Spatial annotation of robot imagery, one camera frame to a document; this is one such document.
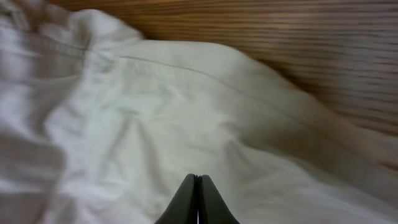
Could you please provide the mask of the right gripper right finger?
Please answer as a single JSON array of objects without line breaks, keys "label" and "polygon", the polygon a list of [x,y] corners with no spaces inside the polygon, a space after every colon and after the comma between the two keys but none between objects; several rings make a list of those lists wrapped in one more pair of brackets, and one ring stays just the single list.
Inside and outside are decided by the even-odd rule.
[{"label": "right gripper right finger", "polygon": [[198,178],[199,224],[239,224],[209,175]]}]

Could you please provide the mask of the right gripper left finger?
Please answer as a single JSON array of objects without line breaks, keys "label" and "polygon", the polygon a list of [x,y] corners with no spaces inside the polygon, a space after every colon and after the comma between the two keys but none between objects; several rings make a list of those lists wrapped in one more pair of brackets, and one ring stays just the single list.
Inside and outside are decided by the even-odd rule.
[{"label": "right gripper left finger", "polygon": [[188,174],[155,224],[196,224],[198,220],[196,175]]}]

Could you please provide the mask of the beige khaki shorts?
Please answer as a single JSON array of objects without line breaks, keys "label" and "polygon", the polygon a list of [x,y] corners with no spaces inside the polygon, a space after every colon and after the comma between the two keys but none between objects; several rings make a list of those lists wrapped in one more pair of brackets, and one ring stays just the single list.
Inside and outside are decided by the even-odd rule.
[{"label": "beige khaki shorts", "polygon": [[154,223],[189,173],[241,223],[396,223],[396,164],[231,47],[1,2],[2,223]]}]

